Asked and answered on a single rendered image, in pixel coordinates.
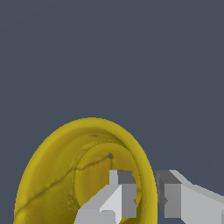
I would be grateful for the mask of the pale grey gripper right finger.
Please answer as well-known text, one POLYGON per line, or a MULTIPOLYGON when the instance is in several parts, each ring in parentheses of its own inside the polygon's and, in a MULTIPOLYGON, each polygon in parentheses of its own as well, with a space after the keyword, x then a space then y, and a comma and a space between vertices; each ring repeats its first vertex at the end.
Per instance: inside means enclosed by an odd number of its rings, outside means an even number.
POLYGON ((192 184, 177 170, 154 171, 157 200, 165 218, 185 224, 224 224, 224 196, 192 184))

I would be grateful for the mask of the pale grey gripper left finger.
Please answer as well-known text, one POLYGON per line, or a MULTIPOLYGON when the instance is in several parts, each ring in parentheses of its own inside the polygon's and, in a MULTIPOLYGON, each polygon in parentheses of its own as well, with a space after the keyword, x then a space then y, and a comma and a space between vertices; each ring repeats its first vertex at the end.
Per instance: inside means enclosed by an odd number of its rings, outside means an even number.
POLYGON ((85 203, 74 224, 119 224, 137 217, 137 183, 132 171, 110 170, 109 184, 85 203))

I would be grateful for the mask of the yellow bowl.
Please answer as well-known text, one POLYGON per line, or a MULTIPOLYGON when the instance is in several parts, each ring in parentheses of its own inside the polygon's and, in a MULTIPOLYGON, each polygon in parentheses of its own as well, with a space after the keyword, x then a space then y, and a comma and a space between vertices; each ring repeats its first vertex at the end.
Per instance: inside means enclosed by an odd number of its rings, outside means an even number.
POLYGON ((136 180, 136 218, 121 224, 158 224, 156 182, 143 148, 120 125, 95 117, 63 125, 37 148, 17 190, 13 224, 74 224, 111 170, 132 171, 136 180))

